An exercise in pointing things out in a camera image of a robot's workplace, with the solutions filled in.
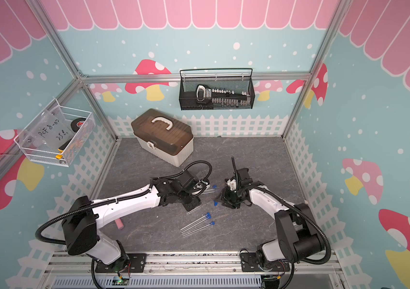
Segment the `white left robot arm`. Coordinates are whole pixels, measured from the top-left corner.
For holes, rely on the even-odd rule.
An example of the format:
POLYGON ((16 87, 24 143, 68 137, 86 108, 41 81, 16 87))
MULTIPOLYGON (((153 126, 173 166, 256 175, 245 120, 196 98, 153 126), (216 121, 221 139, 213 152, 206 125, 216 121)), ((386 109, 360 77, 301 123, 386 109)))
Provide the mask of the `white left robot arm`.
POLYGON ((181 203, 191 211, 208 186, 208 179, 183 171, 152 178, 146 186, 116 197, 93 201, 80 197, 69 212, 41 225, 35 237, 44 243, 65 245, 69 255, 87 254, 107 266, 124 267, 127 257, 123 246, 101 232, 104 226, 137 211, 168 204, 181 203))

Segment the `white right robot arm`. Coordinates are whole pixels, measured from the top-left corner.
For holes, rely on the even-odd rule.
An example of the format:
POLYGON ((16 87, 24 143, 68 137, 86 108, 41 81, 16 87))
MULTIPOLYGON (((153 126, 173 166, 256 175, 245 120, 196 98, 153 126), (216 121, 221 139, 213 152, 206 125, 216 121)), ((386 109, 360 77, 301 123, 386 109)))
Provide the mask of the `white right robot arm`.
POLYGON ((330 261, 331 244, 306 204, 288 202, 265 185, 255 184, 241 187, 230 184, 221 191, 218 200, 231 209, 242 204, 255 205, 273 217, 277 238, 260 245, 256 251, 258 265, 264 270, 279 262, 322 265, 330 261))

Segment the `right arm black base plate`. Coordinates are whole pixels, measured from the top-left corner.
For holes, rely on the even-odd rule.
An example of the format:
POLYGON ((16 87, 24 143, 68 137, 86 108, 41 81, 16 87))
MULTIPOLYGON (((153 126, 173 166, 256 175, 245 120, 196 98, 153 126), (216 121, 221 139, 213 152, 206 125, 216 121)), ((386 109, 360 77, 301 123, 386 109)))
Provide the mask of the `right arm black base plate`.
POLYGON ((284 273, 290 271, 290 263, 286 260, 267 260, 263 253, 248 252, 243 250, 239 253, 241 269, 243 272, 277 272, 284 273))

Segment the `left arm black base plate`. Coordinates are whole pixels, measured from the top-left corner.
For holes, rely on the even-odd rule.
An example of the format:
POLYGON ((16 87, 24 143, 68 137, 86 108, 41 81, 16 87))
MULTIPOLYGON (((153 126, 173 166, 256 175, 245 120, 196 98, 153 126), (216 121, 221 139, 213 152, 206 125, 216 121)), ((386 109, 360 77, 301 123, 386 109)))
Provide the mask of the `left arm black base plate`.
POLYGON ((96 273, 143 273, 146 265, 147 254, 129 253, 123 254, 118 260, 110 265, 97 262, 96 273))

